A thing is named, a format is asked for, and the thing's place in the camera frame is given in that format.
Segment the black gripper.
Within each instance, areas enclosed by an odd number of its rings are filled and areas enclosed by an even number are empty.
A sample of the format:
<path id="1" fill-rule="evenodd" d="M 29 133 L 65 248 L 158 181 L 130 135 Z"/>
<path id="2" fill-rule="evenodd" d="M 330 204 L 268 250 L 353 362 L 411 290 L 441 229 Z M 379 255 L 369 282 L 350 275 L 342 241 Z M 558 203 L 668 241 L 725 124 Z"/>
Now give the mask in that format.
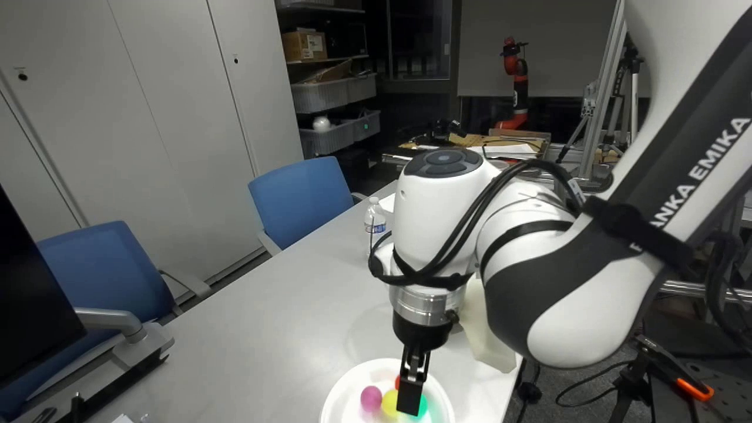
<path id="1" fill-rule="evenodd" d="M 458 325 L 454 310 L 424 321 L 400 306 L 393 308 L 393 335 L 404 345 L 424 345 L 427 351 L 402 351 L 397 409 L 402 413 L 422 413 L 424 386 L 431 370 L 431 351 L 441 349 L 450 341 L 452 329 Z"/>

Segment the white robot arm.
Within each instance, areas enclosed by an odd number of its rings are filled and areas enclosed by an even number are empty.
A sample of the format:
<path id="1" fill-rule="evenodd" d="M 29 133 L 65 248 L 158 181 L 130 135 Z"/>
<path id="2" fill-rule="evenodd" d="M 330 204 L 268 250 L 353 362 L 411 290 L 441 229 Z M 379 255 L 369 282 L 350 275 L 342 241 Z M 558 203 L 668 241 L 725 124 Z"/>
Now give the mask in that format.
<path id="1" fill-rule="evenodd" d="M 552 370 L 600 364 L 633 338 L 713 223 L 749 188 L 752 0 L 626 0 L 651 103 L 601 194 L 551 161 L 416 156 L 369 270 L 402 341 L 397 409 L 422 409 L 431 353 L 469 312 L 504 351 Z"/>

